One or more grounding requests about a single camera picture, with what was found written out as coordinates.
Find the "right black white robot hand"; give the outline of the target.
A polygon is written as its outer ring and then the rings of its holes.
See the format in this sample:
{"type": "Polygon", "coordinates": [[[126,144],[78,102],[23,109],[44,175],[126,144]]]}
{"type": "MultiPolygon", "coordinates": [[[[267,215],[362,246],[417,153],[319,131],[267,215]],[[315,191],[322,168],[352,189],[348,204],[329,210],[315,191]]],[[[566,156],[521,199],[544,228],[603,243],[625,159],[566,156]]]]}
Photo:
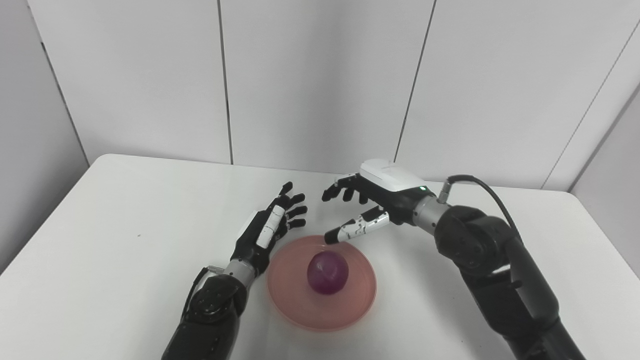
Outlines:
{"type": "Polygon", "coordinates": [[[371,201],[374,207],[327,231],[326,244],[346,242],[390,223],[414,225],[419,205],[425,198],[434,197],[422,178],[385,159],[366,160],[356,173],[336,178],[321,199],[328,202],[343,195],[343,201],[349,202],[354,194],[358,194],[361,205],[371,201]]]}

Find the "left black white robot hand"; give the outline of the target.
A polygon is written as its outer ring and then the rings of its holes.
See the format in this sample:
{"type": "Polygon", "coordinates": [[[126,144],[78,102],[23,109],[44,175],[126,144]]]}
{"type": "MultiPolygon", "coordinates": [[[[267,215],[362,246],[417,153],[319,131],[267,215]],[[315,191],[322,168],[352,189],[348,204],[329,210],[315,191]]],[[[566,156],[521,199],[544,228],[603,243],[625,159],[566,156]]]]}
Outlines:
{"type": "Polygon", "coordinates": [[[252,278],[258,278],[268,268],[277,242],[290,230],[306,226],[308,208],[302,205],[306,195],[290,194],[293,187],[291,181],[286,182],[270,204],[253,215],[235,243],[230,266],[247,267],[252,278]]]}

